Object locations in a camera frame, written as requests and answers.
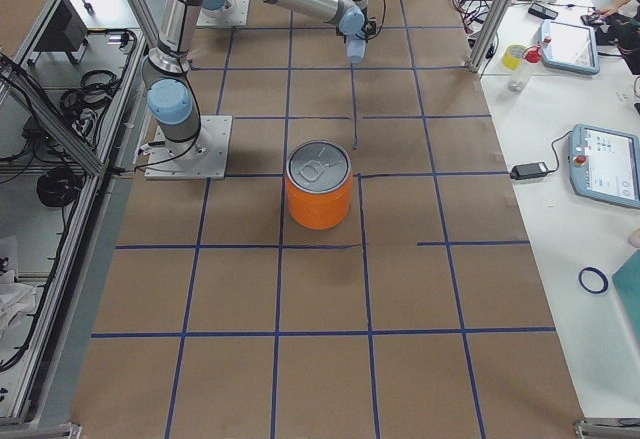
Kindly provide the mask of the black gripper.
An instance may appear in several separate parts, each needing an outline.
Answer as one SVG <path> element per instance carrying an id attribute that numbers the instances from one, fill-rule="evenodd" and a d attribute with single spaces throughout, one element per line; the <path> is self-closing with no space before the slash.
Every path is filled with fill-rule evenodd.
<path id="1" fill-rule="evenodd" d="M 360 38 L 362 40 L 371 40 L 377 37 L 377 20 L 375 17 L 368 18 L 368 2 L 356 1 L 352 8 L 356 17 L 360 18 L 364 23 Z"/>

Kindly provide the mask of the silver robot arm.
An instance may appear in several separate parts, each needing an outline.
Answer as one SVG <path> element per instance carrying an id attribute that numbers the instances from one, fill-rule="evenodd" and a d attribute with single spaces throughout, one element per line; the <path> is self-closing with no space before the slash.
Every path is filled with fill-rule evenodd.
<path id="1" fill-rule="evenodd" d="M 360 63 L 375 33 L 368 0 L 260 0 L 334 26 L 350 63 Z M 164 135 L 171 161 L 191 161 L 209 148 L 188 79 L 193 35 L 205 0 L 167 0 L 163 22 L 143 66 L 147 107 Z"/>

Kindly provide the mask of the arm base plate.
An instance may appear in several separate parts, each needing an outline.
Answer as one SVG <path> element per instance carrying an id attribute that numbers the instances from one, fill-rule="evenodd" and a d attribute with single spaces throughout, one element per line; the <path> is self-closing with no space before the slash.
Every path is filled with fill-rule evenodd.
<path id="1" fill-rule="evenodd" d="M 204 115 L 200 135 L 192 145 L 191 141 L 167 141 L 157 126 L 154 140 L 162 145 L 151 149 L 151 165 L 145 167 L 144 176 L 149 180 L 224 179 L 231 130 L 231 116 Z"/>
<path id="2" fill-rule="evenodd" d="M 204 1 L 197 20 L 198 28 L 242 28 L 248 20 L 248 0 Z"/>

